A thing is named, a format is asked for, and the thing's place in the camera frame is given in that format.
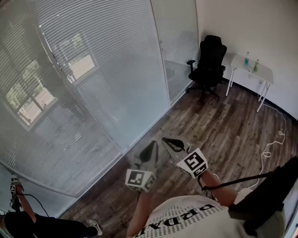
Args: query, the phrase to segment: white wall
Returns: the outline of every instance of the white wall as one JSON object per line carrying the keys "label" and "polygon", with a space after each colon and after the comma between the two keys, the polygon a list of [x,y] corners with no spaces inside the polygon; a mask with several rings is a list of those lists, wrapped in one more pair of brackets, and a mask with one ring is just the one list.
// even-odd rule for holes
{"label": "white wall", "polygon": [[[249,51],[251,59],[271,68],[274,86],[267,99],[298,119],[298,0],[196,1],[202,39],[220,36],[229,53],[245,56]],[[240,71],[234,81],[255,92],[260,87]]]}

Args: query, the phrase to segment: water bottle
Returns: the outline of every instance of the water bottle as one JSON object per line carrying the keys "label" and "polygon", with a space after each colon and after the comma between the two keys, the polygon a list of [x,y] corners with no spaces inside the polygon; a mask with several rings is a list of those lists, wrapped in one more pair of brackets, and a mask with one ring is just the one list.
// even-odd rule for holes
{"label": "water bottle", "polygon": [[244,66],[248,66],[248,61],[249,61],[249,52],[247,52],[245,60],[244,60]]}
{"label": "water bottle", "polygon": [[257,61],[256,61],[256,64],[255,64],[255,67],[253,68],[253,71],[254,71],[254,72],[257,72],[257,69],[258,69],[258,67],[259,67],[259,64],[260,64],[260,62],[259,62],[259,60],[257,60]]}

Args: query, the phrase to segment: black strap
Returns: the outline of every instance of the black strap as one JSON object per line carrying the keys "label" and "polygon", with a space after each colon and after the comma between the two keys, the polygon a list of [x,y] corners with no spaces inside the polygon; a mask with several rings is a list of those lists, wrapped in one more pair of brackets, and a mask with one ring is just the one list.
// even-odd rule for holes
{"label": "black strap", "polygon": [[202,191],[204,191],[204,190],[214,190],[214,189],[226,187],[226,186],[229,186],[229,185],[232,185],[232,184],[241,183],[241,182],[244,182],[244,181],[247,181],[247,180],[252,180],[252,179],[257,179],[257,178],[258,179],[259,178],[265,178],[265,177],[268,177],[270,174],[272,174],[272,172],[263,173],[263,174],[259,174],[259,175],[256,175],[256,176],[246,177],[246,178],[242,178],[242,179],[240,178],[240,179],[237,179],[237,180],[234,180],[234,181],[231,181],[231,182],[227,182],[227,183],[215,186],[215,187],[205,186],[205,187],[202,188]]}

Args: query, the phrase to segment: white table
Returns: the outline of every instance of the white table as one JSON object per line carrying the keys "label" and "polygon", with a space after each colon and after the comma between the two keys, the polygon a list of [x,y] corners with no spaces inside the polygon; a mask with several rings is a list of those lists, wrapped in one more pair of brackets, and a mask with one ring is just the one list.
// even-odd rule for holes
{"label": "white table", "polygon": [[263,105],[263,103],[265,101],[265,98],[266,98],[266,95],[269,91],[270,85],[274,84],[273,72],[270,68],[268,68],[264,65],[261,65],[261,64],[259,64],[259,66],[258,66],[258,71],[254,72],[253,68],[255,66],[255,62],[250,59],[249,60],[249,65],[244,66],[244,60],[245,60],[245,57],[243,57],[241,55],[238,55],[238,54],[227,53],[225,55],[222,64],[223,65],[231,65],[231,74],[230,74],[230,78],[229,78],[229,85],[228,85],[228,88],[227,88],[226,96],[228,96],[229,89],[233,85],[234,71],[236,69],[244,70],[249,75],[253,75],[255,78],[258,78],[258,79],[265,82],[264,89],[262,90],[262,93],[258,98],[258,101],[262,100],[260,106],[257,109],[257,112],[259,112],[261,106]]}

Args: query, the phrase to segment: power cord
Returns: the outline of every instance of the power cord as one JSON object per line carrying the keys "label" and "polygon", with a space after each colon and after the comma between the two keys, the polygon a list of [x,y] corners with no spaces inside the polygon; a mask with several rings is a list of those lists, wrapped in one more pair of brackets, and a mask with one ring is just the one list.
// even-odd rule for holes
{"label": "power cord", "polygon": [[31,196],[31,197],[33,197],[36,201],[38,201],[38,203],[41,205],[42,209],[45,211],[47,217],[49,218],[49,215],[48,215],[46,209],[43,208],[41,202],[40,202],[35,196],[33,196],[33,195],[31,195],[31,194],[23,194],[23,193],[17,193],[17,195],[24,195],[24,196]]}
{"label": "power cord", "polygon": [[267,106],[267,107],[270,107],[270,108],[272,108],[272,109],[274,109],[275,111],[277,111],[277,112],[283,117],[283,119],[284,119],[284,124],[285,124],[284,133],[282,133],[281,131],[278,131],[279,135],[284,136],[283,141],[282,141],[282,142],[279,142],[279,141],[273,141],[272,143],[268,143],[268,144],[266,145],[264,151],[261,153],[262,169],[261,169],[259,175],[252,176],[252,177],[248,177],[248,179],[246,179],[246,180],[244,180],[245,178],[244,178],[244,179],[242,178],[242,179],[238,179],[238,180],[235,180],[235,181],[232,181],[232,182],[224,183],[224,184],[222,184],[223,186],[218,186],[217,188],[219,188],[219,187],[224,187],[224,186],[231,185],[231,184],[234,184],[234,183],[240,183],[240,182],[244,182],[244,181],[247,181],[247,180],[251,180],[251,179],[257,178],[257,182],[256,182],[254,185],[248,187],[248,188],[252,188],[252,187],[256,186],[256,185],[259,183],[260,178],[264,178],[264,177],[266,177],[266,176],[264,176],[264,177],[261,176],[261,174],[262,174],[262,172],[263,172],[263,170],[264,170],[263,157],[266,157],[266,158],[270,158],[270,157],[271,157],[271,152],[266,152],[267,147],[268,147],[269,145],[273,145],[273,144],[275,144],[275,143],[278,143],[278,144],[282,145],[282,144],[284,143],[285,132],[286,132],[286,130],[287,130],[287,123],[286,123],[286,120],[285,120],[284,116],[282,115],[282,113],[281,113],[279,110],[277,110],[276,108],[273,108],[273,107],[271,107],[271,106],[269,106],[269,105],[267,105],[267,104],[263,104],[263,105],[264,105],[264,106]]}
{"label": "power cord", "polygon": [[[277,112],[283,117],[283,119],[284,119],[284,116],[282,115],[282,113],[281,113],[279,110],[277,110],[277,109],[275,109],[275,108],[273,108],[273,107],[271,107],[271,106],[269,106],[269,105],[267,105],[267,104],[263,104],[263,105],[264,105],[264,106],[267,106],[267,107],[270,107],[270,108],[272,108],[272,109],[274,109],[274,110],[277,111]],[[262,169],[261,169],[259,175],[260,175],[260,174],[263,172],[263,170],[264,170],[263,157],[266,157],[266,158],[270,158],[270,157],[271,157],[271,152],[266,152],[267,147],[268,147],[269,145],[273,145],[273,144],[275,144],[275,143],[278,143],[278,144],[280,144],[280,145],[282,145],[282,144],[284,143],[285,132],[286,132],[286,130],[287,130],[287,122],[286,122],[285,119],[284,119],[284,123],[285,123],[284,133],[282,133],[281,131],[278,131],[279,135],[284,136],[283,141],[282,141],[282,142],[279,142],[279,141],[276,141],[276,140],[275,140],[275,141],[273,141],[272,143],[268,143],[268,144],[266,145],[266,147],[265,147],[263,153],[261,154]],[[252,187],[256,186],[258,183],[259,183],[259,178],[257,179],[257,182],[256,182],[254,185],[252,185],[252,186],[250,186],[250,187],[248,187],[248,188],[252,188]]]}

